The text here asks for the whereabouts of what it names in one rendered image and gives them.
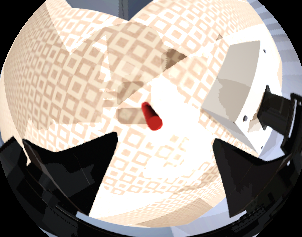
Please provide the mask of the red peg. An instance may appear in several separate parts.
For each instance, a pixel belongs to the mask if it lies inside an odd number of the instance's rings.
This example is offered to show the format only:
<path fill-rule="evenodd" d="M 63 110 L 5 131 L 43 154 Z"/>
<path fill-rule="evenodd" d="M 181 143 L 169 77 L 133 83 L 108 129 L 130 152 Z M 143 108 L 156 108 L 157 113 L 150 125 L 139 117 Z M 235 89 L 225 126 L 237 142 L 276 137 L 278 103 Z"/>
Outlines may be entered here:
<path fill-rule="evenodd" d="M 150 103 L 143 102 L 142 111 L 144 119 L 146 119 L 147 126 L 150 127 L 151 130 L 159 130 L 160 127 L 163 126 L 163 119 L 156 114 L 156 111 L 152 109 Z"/>

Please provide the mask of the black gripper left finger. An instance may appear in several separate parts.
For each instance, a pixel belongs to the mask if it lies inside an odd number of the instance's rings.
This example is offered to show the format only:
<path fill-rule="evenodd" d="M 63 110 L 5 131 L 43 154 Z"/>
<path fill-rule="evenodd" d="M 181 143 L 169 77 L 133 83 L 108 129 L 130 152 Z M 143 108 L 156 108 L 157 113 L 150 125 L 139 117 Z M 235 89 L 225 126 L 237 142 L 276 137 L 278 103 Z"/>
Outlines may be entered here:
<path fill-rule="evenodd" d="M 30 162 L 49 176 L 78 212 L 89 216 L 118 146 L 116 131 L 55 153 L 21 139 Z"/>

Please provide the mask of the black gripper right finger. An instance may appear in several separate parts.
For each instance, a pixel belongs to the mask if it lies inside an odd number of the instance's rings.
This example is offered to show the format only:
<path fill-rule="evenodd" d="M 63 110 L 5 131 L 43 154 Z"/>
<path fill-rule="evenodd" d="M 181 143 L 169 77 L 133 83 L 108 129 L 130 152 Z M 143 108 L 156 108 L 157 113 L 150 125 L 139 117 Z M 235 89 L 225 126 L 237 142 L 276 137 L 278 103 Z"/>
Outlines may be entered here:
<path fill-rule="evenodd" d="M 221 138 L 215 138 L 212 150 L 223 180 L 229 218 L 245 211 L 245 207 L 261 194 L 276 172 L 292 157 L 292 153 L 286 153 L 284 157 L 270 159 L 268 162 Z"/>

